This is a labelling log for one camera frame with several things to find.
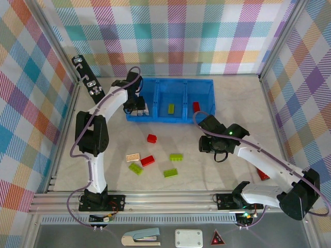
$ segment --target stapler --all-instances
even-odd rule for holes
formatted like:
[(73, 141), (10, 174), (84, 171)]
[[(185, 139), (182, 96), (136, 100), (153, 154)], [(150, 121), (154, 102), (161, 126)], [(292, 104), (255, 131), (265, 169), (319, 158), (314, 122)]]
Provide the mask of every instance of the stapler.
[(160, 242), (135, 242), (137, 241), (156, 241), (160, 235), (159, 228), (148, 228), (136, 231), (126, 232), (122, 236), (122, 245), (124, 246), (160, 246)]

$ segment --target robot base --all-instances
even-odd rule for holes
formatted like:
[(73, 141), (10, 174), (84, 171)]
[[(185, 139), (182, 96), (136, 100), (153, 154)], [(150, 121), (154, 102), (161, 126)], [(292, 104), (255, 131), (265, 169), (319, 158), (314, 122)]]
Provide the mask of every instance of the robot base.
[(108, 195), (108, 187), (102, 193), (92, 193), (87, 189), (79, 199), (80, 212), (121, 212), (124, 211), (125, 195)]

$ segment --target red lego brick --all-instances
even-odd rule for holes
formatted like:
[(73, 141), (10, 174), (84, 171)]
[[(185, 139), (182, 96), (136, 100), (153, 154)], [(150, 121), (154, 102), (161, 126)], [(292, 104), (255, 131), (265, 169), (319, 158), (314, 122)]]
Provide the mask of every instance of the red lego brick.
[(268, 175), (264, 174), (261, 170), (257, 169), (257, 172), (259, 174), (259, 177), (261, 178), (262, 181), (270, 179)]
[(145, 166), (147, 166), (147, 165), (149, 165), (149, 164), (154, 163), (154, 162), (155, 162), (155, 159), (154, 159), (154, 157), (151, 155), (151, 156), (149, 156), (149, 157), (147, 157), (147, 158), (141, 159), (140, 162), (141, 162), (141, 165), (142, 165), (143, 167), (145, 167)]
[(150, 142), (150, 143), (155, 144), (156, 140), (157, 140), (157, 137), (155, 135), (149, 134), (148, 137), (147, 137), (147, 141)]
[(194, 111), (194, 113), (197, 111), (200, 111), (200, 105), (198, 102), (193, 103), (193, 111)]

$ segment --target blue plastic bin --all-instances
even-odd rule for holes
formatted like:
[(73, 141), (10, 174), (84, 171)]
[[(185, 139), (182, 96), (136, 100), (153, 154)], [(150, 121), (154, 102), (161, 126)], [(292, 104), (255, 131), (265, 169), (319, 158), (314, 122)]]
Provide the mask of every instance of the blue plastic bin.
[[(147, 103), (149, 116), (127, 115), (128, 121), (193, 123), (193, 103), (200, 110), (214, 115), (215, 94), (213, 80), (144, 78), (140, 92)], [(175, 105), (174, 114), (168, 114), (169, 104)], [(198, 114), (197, 122), (205, 115)]]

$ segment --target colorful checkered backdrop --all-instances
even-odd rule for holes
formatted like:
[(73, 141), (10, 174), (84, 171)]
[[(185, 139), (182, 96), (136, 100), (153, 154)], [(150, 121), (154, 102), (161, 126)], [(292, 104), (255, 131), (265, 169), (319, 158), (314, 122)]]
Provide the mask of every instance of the colorful checkered backdrop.
[(38, 1), (68, 57), (83, 54), (97, 76), (256, 73), (294, 2)]
[(23, 0), (0, 7), (0, 247), (18, 247), (43, 188), (72, 80)]
[[(292, 163), (310, 166), (331, 201), (331, 0), (311, 0), (272, 71), (268, 97)], [(325, 212), (324, 205), (319, 212)], [(331, 247), (331, 218), (318, 218)]]

